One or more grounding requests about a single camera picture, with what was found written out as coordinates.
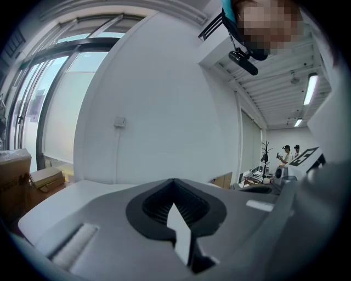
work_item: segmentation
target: corrugated ceiling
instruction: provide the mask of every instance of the corrugated ceiling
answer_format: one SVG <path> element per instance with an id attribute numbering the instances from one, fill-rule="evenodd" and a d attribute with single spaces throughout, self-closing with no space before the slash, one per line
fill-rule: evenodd
<path id="1" fill-rule="evenodd" d="M 258 69 L 256 76 L 233 63 L 227 54 L 217 64 L 242 85 L 268 128 L 293 127 L 297 118 L 303 118 L 300 126 L 305 126 L 331 90 L 322 74 L 320 54 L 308 25 L 302 40 L 290 49 L 280 50 L 264 61 L 251 61 Z M 303 106 L 308 75 L 312 72 L 319 74 L 318 84 L 310 105 Z"/>

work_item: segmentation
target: teal fabric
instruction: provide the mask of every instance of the teal fabric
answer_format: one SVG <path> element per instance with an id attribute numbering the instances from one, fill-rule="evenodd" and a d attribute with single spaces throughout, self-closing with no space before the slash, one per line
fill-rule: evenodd
<path id="1" fill-rule="evenodd" d="M 235 15 L 233 13 L 233 9 L 231 8 L 231 0 L 222 0 L 222 7 L 225 16 L 236 24 Z"/>

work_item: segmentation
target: ceiling light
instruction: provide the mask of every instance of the ceiling light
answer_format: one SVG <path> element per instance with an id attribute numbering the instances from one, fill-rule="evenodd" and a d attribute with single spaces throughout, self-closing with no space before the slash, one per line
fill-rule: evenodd
<path id="1" fill-rule="evenodd" d="M 311 73 L 310 75 L 308 75 L 307 92 L 306 92 L 306 97 L 305 97 L 305 101 L 303 102 L 303 105 L 307 105 L 311 102 L 315 87 L 317 85 L 317 80 L 318 80 L 317 73 Z"/>
<path id="2" fill-rule="evenodd" d="M 301 118 L 297 119 L 296 124 L 295 124 L 295 127 L 298 127 L 298 125 L 300 125 L 301 122 L 302 122 L 302 119 L 301 119 Z"/>

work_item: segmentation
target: white wall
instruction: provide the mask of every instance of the white wall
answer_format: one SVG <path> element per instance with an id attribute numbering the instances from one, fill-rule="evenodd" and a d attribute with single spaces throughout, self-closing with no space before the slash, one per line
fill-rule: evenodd
<path id="1" fill-rule="evenodd" d="M 196 63 L 198 34 L 193 26 L 158 13 L 113 47 L 78 117 L 77 181 L 138 184 L 179 177 L 208 182 L 230 171 L 234 181 L 237 103 L 228 86 Z M 114 128 L 116 116 L 126 118 L 125 128 Z"/>
<path id="2" fill-rule="evenodd" d="M 301 152 L 319 146 L 308 127 L 267 130 L 267 141 L 269 142 L 268 149 L 272 148 L 268 154 L 270 172 L 274 172 L 279 165 L 282 165 L 282 162 L 276 158 L 277 153 L 282 156 L 286 155 L 282 147 L 289 145 L 294 156 L 296 144 L 300 145 Z"/>

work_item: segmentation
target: white table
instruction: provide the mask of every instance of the white table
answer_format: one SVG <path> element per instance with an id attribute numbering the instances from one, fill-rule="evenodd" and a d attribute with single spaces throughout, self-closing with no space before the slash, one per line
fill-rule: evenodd
<path id="1" fill-rule="evenodd" d="M 36 245 L 48 229 L 93 199 L 137 185 L 103 184 L 91 181 L 74 183 L 35 206 L 19 220 L 18 227 L 24 237 L 32 245 Z"/>

